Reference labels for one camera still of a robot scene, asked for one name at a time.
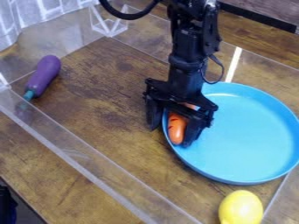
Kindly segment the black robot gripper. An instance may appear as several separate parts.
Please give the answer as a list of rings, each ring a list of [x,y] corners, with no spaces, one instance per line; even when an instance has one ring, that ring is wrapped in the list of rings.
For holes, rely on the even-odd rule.
[[[186,116],[186,129],[182,146],[190,147],[203,130],[211,126],[214,113],[219,106],[202,93],[203,83],[216,84],[206,79],[208,57],[186,60],[170,56],[170,72],[167,80],[147,78],[143,92],[146,104],[146,121],[155,130],[162,121],[163,112],[170,109]]]

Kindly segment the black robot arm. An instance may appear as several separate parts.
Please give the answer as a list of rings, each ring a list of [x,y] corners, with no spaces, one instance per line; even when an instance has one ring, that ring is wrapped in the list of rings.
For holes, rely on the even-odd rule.
[[[167,7],[171,20],[172,52],[168,80],[146,79],[146,120],[155,129],[170,111],[188,119],[182,145],[190,146],[211,126],[219,106],[203,93],[208,61],[220,50],[216,0],[172,0]]]

